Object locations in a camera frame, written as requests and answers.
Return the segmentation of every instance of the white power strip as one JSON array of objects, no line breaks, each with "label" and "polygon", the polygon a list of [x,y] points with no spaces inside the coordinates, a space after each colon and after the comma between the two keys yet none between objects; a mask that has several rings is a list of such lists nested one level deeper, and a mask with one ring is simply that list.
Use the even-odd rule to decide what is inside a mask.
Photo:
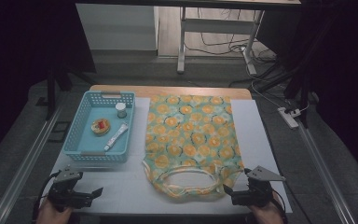
[{"label": "white power strip", "polygon": [[284,107],[278,108],[279,113],[283,117],[284,121],[286,121],[287,125],[289,125],[291,129],[298,128],[298,123],[295,121],[295,119],[293,119],[290,113],[284,113],[285,110],[286,108]]}]

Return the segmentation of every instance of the blue plastic basket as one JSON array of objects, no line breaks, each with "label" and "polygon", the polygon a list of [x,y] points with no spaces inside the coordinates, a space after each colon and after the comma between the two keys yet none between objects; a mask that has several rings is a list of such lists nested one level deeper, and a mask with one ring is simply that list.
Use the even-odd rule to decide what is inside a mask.
[{"label": "blue plastic basket", "polygon": [[[117,116],[117,103],[126,104],[126,118],[120,119]],[[74,161],[125,162],[128,157],[134,109],[134,92],[86,91],[63,144],[62,152]],[[91,124],[96,119],[109,120],[111,127],[107,134],[97,136],[91,130]],[[123,122],[129,125],[129,129],[118,138],[112,148],[107,152],[104,151],[104,146]]]}]

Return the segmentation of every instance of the wooden floor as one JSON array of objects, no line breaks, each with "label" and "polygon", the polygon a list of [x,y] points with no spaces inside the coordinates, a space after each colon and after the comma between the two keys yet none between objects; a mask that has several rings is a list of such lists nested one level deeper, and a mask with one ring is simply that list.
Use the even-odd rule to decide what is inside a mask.
[{"label": "wooden floor", "polygon": [[[180,43],[180,15],[179,7],[159,7],[159,30],[158,30],[158,56],[176,57]],[[203,18],[216,20],[240,20],[252,21],[255,12],[253,10],[239,9],[214,9],[214,8],[195,8],[186,9],[187,18]],[[201,34],[186,33],[185,44],[186,56],[214,56],[214,57],[242,57],[241,53],[230,52],[229,47],[246,44],[248,35],[232,34]],[[259,42],[254,43],[255,54],[267,49]]]}]

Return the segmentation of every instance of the white wall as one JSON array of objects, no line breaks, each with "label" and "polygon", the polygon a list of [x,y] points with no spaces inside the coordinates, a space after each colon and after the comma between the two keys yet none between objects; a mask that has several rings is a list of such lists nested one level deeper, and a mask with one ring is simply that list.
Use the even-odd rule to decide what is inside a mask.
[{"label": "white wall", "polygon": [[158,7],[76,4],[90,49],[156,50]]}]

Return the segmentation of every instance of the hand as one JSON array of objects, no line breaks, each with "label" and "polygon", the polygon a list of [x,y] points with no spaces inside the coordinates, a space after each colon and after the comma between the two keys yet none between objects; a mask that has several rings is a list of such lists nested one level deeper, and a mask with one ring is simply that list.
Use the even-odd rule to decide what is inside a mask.
[{"label": "hand", "polygon": [[[275,192],[273,193],[273,196],[275,200],[279,202]],[[255,215],[258,224],[283,224],[280,210],[272,202],[269,202],[264,207],[251,205],[249,206],[249,209]]]},{"label": "hand", "polygon": [[65,208],[63,212],[55,209],[53,204],[45,198],[39,208],[37,216],[37,224],[66,224],[71,216],[73,208]]}]

